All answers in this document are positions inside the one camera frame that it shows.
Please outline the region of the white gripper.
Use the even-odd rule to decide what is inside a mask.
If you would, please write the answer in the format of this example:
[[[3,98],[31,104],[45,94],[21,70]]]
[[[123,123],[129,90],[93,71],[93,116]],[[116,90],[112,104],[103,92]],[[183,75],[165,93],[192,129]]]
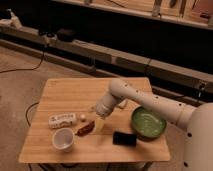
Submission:
[[[118,100],[111,94],[105,94],[95,107],[96,114],[100,117],[95,120],[95,131],[100,132],[105,124],[105,117],[108,117],[118,104]]]

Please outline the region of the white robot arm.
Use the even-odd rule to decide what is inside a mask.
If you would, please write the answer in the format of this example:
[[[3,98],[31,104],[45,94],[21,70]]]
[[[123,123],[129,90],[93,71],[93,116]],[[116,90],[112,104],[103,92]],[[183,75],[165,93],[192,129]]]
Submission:
[[[113,78],[108,91],[96,103],[95,111],[106,118],[124,99],[134,101],[186,132],[182,171],[213,171],[213,102],[194,107],[145,93],[120,78]]]

